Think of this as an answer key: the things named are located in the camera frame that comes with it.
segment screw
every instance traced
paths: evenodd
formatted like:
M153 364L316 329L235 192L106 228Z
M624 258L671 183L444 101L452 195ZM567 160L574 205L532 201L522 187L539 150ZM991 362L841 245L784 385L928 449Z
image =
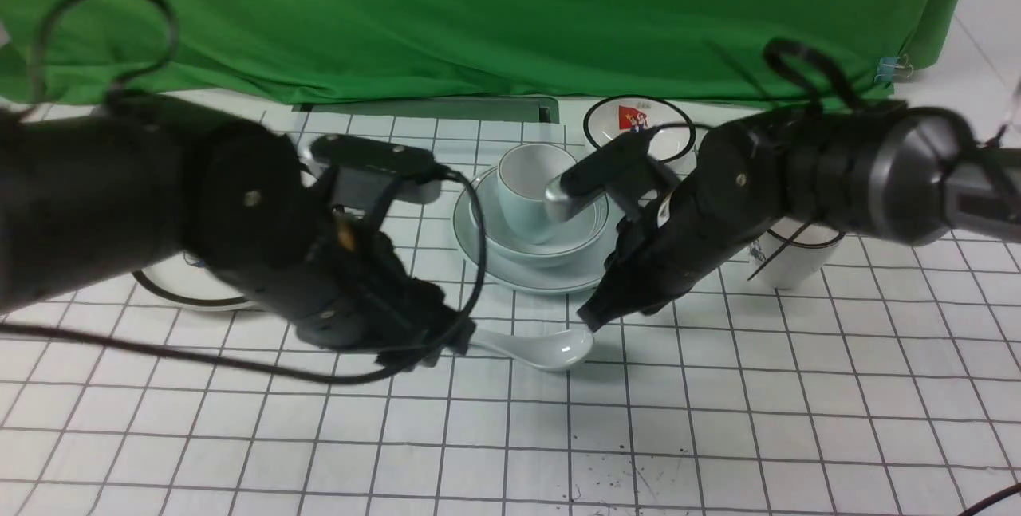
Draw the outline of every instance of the screw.
M262 200L262 193L258 191L249 191L245 193L244 203L246 207L253 207Z

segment light blue bowl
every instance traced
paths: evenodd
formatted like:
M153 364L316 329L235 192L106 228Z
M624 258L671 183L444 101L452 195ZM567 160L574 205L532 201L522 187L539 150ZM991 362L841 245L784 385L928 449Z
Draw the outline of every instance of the light blue bowl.
M544 243L530 243L519 237L503 217L497 198L496 168L485 171L475 180L479 203L486 220L486 246L490 252L507 261L532 267L555 267L569 263L577 254L595 244L606 229L610 204L605 195L574 219L556 228L553 236ZM475 212L472 224L478 227Z

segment white plate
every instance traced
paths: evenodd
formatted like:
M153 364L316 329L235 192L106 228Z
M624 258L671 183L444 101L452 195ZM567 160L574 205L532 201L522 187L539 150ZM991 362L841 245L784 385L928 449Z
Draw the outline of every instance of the white plate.
M663 99L641 95L609 97L585 113L583 122L589 145L599 148L611 140L639 129L669 123L690 124L684 111ZM648 147L648 154L663 162L680 159L694 147L693 128L680 127L658 133Z
M237 311L252 307L252 301L238 293L212 273L202 262L188 253L178 253L140 273L150 283L139 280L143 288L176 307L193 311Z
M478 267L479 233L472 223L470 209L468 194L463 191L454 204L450 226L461 254L471 265ZM591 247L570 263L549 268L526 267L490 251L486 273L502 285L533 294L567 294L593 288L605 273L602 263L617 246L617 222L623 217L621 209L611 203L602 234Z

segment black rim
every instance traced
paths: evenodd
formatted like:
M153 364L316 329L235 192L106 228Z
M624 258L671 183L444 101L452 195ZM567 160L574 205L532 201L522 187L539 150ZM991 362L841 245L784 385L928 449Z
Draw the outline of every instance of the black rim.
M584 120L582 121L582 130L585 132L585 139L587 139L587 141L589 142L590 145L592 145L592 147L598 149L600 145L597 142L595 142L595 138L593 138L592 134L588 131L589 118L591 118L592 113L596 109L601 107L603 104L610 103L611 101L617 101L619 99L646 99L648 101L655 101L657 103L663 103L664 105L667 105L668 107L677 111L679 115L684 118L684 123L688 124L688 142L686 142L684 147L682 147L681 150L675 153L674 155L667 157L667 159L660 159L661 163L669 163L670 161L675 161L677 159L680 159L684 155L688 154L688 152L691 151L691 148L695 146L695 124L694 122L691 121L691 118L689 118L688 114L685 113L684 110L679 108L677 105L674 105L673 103L667 101L666 99L660 99L658 97L649 97L648 95L615 95L614 97L607 97L602 101L596 103L595 105L592 105L588 109L588 111L585 112Z
M149 277L142 271L135 271L131 274L138 281L138 284L142 285L142 288L156 295L157 297L166 299L172 302L177 302L179 304L191 304L192 307L202 307L205 309L228 309L230 307L237 307L248 302L248 299L243 296L235 296L232 298L192 298L190 296L182 296L177 293L173 293L163 287L152 282Z
M795 242L795 241L790 241L788 239L788 237L781 237L776 231L774 231L772 229L769 229L766 232L769 233L770 235L773 235L774 237L776 237L781 243L788 243L790 246L797 247L799 249L823 249L823 248L826 248L828 246L831 246L833 243L838 242L840 239L843 238L843 236L846 235L846 233L840 232L840 233L836 234L836 237L833 237L832 239L826 241L825 243L818 243L818 244L817 243L812 243L812 244L809 244L809 243L798 243L798 242Z

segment bowl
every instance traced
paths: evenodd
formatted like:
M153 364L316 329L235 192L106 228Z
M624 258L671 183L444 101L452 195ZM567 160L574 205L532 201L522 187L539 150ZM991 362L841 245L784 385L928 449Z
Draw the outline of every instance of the bowl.
M687 127L661 131L648 147L649 155L668 163L681 159L695 145L694 123L687 113L669 101L645 95L607 97L585 113L582 125L589 145L598 149L617 135L678 122L687 124Z
M555 267L568 263L595 244L606 229L610 203L603 195L575 218L561 224L549 240L531 243L510 229L500 210L496 168L483 172L474 185L486 220L486 246L490 251L519 265ZM474 210L471 212L471 217L472 224L478 227Z

